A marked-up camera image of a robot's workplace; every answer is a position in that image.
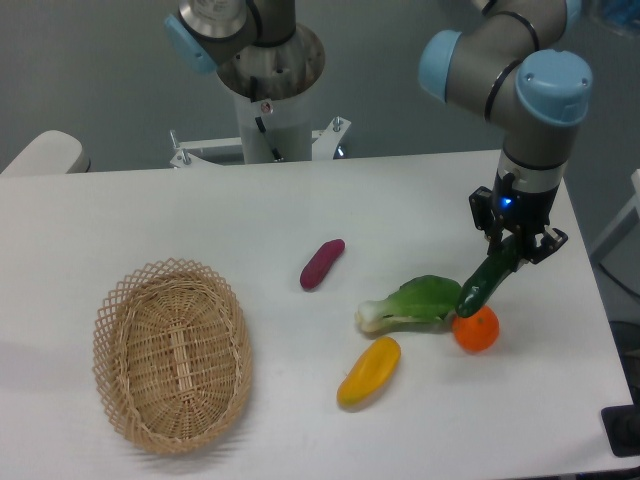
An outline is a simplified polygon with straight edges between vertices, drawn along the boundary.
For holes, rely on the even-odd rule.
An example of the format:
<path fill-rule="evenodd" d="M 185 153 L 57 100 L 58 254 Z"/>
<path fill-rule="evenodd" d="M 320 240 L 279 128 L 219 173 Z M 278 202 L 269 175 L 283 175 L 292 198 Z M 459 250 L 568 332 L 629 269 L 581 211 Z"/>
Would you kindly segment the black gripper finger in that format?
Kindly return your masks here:
<path fill-rule="evenodd" d="M 567 241 L 568 235 L 565 232 L 550 226 L 545 226 L 538 233 L 525 231 L 519 238 L 519 258 L 537 265 L 555 254 Z"/>
<path fill-rule="evenodd" d="M 493 210 L 493 192 L 478 187 L 469 196 L 469 205 L 475 228 L 484 233 L 489 250 L 499 250 L 503 237 L 503 221 Z"/>

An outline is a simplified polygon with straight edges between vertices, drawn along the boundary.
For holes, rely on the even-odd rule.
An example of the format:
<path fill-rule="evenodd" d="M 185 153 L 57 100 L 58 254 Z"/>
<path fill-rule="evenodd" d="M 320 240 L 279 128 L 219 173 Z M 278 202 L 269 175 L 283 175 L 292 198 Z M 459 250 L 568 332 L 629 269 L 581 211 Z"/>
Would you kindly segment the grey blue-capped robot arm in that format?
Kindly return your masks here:
<path fill-rule="evenodd" d="M 420 86 L 503 129 L 492 188 L 470 197 L 475 226 L 507 267 L 539 263 L 565 242 L 549 215 L 591 96 L 592 72 L 554 44 L 581 14 L 578 1 L 483 1 L 484 23 L 435 34 L 418 65 Z M 347 129 L 311 133 L 307 95 L 325 52 L 292 1 L 182 1 L 164 22 L 176 53 L 215 74 L 233 95 L 248 163 L 334 156 Z"/>

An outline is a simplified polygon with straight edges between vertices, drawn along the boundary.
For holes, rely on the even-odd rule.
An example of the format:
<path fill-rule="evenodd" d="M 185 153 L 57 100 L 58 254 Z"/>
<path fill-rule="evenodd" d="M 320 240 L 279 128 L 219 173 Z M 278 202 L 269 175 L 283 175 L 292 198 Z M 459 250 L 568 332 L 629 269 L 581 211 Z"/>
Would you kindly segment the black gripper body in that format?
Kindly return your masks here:
<path fill-rule="evenodd" d="M 498 231 L 514 233 L 521 228 L 525 236 L 542 234 L 550 224 L 550 212 L 559 186 L 539 192 L 528 192 L 515 186 L 511 172 L 497 173 L 494 180 L 490 212 L 493 220 L 485 229 L 485 234 L 497 237 Z"/>

